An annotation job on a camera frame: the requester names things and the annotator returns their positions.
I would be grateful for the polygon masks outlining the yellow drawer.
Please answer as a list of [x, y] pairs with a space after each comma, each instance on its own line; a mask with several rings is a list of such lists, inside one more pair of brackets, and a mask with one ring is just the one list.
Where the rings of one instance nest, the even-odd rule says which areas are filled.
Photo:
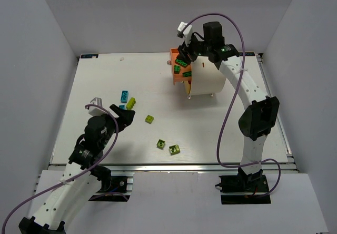
[[187, 94], [190, 94], [192, 81], [188, 80], [184, 82], [185, 90]]

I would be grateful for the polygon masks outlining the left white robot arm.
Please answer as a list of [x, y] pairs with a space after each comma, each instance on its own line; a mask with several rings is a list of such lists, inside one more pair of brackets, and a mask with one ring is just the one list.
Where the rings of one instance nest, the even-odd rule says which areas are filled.
[[110, 152], [105, 148], [110, 139], [116, 140], [132, 124], [135, 111], [115, 104], [109, 110], [97, 104], [88, 104], [86, 108], [96, 109], [98, 114], [91, 116], [78, 137], [59, 184], [47, 189], [50, 195], [30, 218], [20, 221], [21, 233], [65, 233], [87, 201], [124, 196], [114, 184], [110, 169], [100, 162]]

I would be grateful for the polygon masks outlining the cream cylindrical drawer cabinet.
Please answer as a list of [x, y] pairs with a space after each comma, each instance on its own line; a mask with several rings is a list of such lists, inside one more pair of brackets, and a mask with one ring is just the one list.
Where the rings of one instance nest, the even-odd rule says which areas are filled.
[[216, 94], [223, 90], [226, 77], [211, 63], [206, 56], [199, 56], [192, 66], [192, 85], [190, 98], [194, 95]]

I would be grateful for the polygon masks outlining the lime square lego brick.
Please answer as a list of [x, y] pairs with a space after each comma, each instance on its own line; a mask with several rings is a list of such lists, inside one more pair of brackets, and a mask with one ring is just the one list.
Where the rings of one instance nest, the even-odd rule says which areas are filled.
[[180, 147], [177, 144], [175, 144], [175, 145], [169, 146], [169, 152], [170, 152], [170, 155], [176, 155], [176, 154], [179, 154], [181, 150], [180, 150]]
[[154, 117], [151, 115], [147, 115], [147, 117], [145, 118], [145, 122], [148, 124], [151, 124], [154, 120]]
[[165, 144], [166, 144], [166, 142], [164, 140], [159, 139], [157, 144], [156, 144], [156, 147], [162, 150], [162, 149], [164, 149]]

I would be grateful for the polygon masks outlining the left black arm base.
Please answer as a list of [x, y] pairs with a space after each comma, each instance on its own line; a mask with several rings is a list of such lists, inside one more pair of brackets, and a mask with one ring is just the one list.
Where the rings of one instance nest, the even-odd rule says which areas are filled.
[[96, 202], [127, 202], [133, 187], [133, 177], [130, 175], [113, 175], [110, 182], [104, 183], [101, 190], [91, 196], [89, 201]]

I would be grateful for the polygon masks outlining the large green lego brick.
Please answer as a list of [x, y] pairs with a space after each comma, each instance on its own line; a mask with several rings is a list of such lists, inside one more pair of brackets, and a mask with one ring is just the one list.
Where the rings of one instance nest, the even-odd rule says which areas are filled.
[[189, 64], [187, 64], [186, 62], [184, 62], [184, 61], [182, 61], [182, 60], [180, 60], [180, 59], [176, 59], [175, 60], [175, 63], [177, 64], [177, 65], [179, 65], [179, 66], [182, 66], [182, 67], [184, 67], [184, 68], [186, 68]]

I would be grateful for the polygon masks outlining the orange drawer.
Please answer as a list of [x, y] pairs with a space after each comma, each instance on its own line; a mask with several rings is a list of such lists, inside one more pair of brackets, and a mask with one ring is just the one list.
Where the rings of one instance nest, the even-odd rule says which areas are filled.
[[192, 82], [192, 66], [182, 66], [176, 62], [179, 55], [177, 48], [170, 49], [170, 58], [168, 65], [171, 67], [173, 85], [179, 82]]

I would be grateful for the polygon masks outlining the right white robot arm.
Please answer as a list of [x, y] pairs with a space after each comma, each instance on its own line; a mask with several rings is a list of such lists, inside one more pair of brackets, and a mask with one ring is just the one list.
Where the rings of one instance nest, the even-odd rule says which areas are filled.
[[244, 68], [245, 58], [232, 44], [226, 44], [219, 22], [203, 24], [203, 37], [197, 38], [188, 23], [181, 22], [177, 35], [183, 38], [177, 59], [190, 64], [200, 56], [207, 57], [234, 87], [234, 98], [240, 98], [244, 112], [238, 125], [244, 137], [243, 155], [235, 178], [220, 183], [223, 191], [243, 192], [255, 189], [263, 177], [262, 153], [267, 136], [275, 126], [279, 110], [277, 97], [262, 90]]

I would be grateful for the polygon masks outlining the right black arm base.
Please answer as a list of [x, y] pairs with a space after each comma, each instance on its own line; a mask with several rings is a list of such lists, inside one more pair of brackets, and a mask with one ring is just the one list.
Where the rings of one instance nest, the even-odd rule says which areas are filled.
[[219, 176], [219, 181], [215, 188], [220, 191], [222, 205], [271, 204], [270, 195], [265, 195], [269, 192], [265, 175], [247, 188], [239, 186], [236, 175]]

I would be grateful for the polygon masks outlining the small green lego brick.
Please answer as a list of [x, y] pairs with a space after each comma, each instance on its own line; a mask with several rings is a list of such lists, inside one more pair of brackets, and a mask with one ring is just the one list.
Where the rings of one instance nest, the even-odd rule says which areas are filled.
[[173, 66], [173, 73], [174, 74], [179, 74], [180, 71], [181, 71], [181, 66], [179, 66], [179, 65]]

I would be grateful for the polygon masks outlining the long green lego brick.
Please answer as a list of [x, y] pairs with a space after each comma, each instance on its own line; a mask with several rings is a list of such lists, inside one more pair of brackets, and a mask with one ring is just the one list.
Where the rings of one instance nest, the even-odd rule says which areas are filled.
[[191, 77], [192, 76], [192, 72], [191, 71], [186, 71], [182, 73], [183, 77]]

